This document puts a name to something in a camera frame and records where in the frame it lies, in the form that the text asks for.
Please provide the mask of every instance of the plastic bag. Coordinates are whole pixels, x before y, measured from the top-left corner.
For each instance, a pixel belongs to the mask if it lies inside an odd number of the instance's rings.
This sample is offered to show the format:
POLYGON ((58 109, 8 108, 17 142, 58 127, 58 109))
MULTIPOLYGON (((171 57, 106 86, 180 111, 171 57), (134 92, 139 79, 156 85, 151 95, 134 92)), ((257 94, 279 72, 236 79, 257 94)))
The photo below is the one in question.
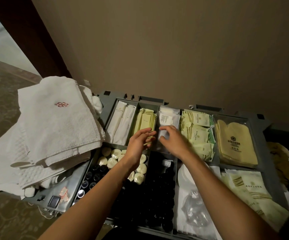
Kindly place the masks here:
POLYGON ((198 237, 217 239, 214 224, 198 191, 192 190, 188 194, 182 211, 186 216, 187 223, 194 227, 194 232, 198 237))

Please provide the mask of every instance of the forearm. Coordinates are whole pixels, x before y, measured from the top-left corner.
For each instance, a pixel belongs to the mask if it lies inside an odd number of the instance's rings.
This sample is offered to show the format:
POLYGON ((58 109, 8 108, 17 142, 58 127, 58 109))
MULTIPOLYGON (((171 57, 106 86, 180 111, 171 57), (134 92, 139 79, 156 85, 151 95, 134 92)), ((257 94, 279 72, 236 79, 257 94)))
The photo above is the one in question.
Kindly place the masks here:
POLYGON ((278 239, 278 235, 249 206, 229 190, 194 153, 182 158, 202 196, 204 204, 226 240, 278 239))
POLYGON ((124 180, 130 174, 128 160, 119 161, 84 197, 70 207, 39 238, 45 239, 95 239, 124 180))

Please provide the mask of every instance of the hand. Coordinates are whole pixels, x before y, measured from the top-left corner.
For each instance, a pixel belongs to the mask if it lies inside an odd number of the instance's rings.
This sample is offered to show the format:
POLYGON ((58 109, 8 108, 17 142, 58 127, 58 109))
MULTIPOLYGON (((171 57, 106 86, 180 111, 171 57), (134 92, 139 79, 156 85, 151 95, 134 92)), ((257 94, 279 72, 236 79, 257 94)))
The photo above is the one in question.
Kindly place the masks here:
POLYGON ((161 136, 159 141, 172 155, 182 160, 185 155, 191 153, 185 138, 173 125, 162 126, 159 130, 166 130, 169 133, 169 140, 161 136))
POLYGON ((137 131, 129 140, 128 148, 125 156, 121 160, 128 160, 131 166, 131 171, 136 170, 140 163, 142 151, 151 147, 151 142, 154 141, 154 136, 157 132, 151 131, 151 128, 141 129, 137 131))

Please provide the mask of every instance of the embroidered logo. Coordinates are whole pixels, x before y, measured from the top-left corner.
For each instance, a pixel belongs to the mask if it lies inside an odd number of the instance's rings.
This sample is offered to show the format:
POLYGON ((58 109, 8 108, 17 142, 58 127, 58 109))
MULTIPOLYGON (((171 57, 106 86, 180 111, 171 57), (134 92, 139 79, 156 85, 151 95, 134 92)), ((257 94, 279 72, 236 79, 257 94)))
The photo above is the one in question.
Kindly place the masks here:
POLYGON ((67 107, 69 104, 66 104, 65 102, 57 102, 55 105, 57 105, 58 107, 67 107))

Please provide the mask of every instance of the beige wall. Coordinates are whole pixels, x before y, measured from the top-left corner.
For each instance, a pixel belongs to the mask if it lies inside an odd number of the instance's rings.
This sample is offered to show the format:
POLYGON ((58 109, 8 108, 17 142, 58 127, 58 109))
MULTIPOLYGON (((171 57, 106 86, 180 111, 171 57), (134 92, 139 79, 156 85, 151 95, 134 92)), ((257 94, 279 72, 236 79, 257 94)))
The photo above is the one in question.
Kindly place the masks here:
POLYGON ((289 123, 289 0, 32 0, 91 89, 289 123))

